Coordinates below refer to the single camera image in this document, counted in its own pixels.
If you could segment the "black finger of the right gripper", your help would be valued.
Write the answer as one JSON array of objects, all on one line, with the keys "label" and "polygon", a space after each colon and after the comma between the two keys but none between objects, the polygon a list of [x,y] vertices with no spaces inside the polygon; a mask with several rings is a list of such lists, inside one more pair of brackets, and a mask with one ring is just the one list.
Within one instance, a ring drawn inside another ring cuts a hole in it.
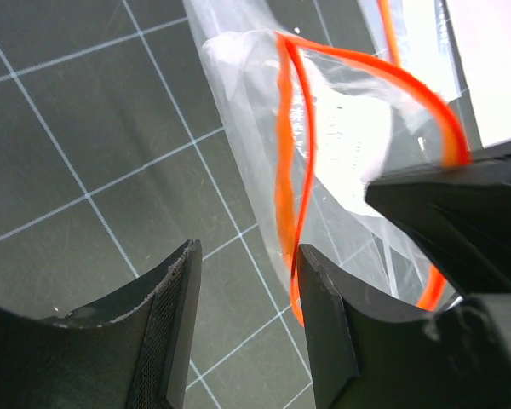
[{"label": "black finger of the right gripper", "polygon": [[511,140],[475,152],[470,164],[382,176],[365,200],[462,295],[511,293]]}]

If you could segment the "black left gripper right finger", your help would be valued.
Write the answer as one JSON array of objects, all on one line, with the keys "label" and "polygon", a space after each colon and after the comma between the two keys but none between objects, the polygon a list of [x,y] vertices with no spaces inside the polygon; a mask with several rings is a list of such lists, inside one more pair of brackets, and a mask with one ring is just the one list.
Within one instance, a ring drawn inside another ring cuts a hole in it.
[{"label": "black left gripper right finger", "polygon": [[430,313],[312,245],[298,276],[317,407],[511,408],[511,294]]}]

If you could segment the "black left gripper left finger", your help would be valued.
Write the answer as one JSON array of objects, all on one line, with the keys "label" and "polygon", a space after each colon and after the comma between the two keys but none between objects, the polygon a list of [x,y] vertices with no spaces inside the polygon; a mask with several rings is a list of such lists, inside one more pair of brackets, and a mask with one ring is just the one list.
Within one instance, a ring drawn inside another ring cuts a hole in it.
[{"label": "black left gripper left finger", "polygon": [[0,308],[0,408],[181,408],[202,272],[188,240],[64,317]]}]

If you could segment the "clear zip bag orange zipper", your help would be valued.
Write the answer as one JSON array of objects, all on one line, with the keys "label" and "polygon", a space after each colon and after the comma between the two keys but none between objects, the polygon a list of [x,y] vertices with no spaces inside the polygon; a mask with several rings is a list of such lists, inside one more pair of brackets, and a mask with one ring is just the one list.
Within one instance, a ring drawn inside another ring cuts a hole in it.
[{"label": "clear zip bag orange zipper", "polygon": [[468,144],[441,1],[363,1],[372,48],[317,43],[265,1],[187,1],[188,23],[268,255],[301,315],[294,248],[435,310],[446,279],[366,203],[386,172],[454,164]]}]

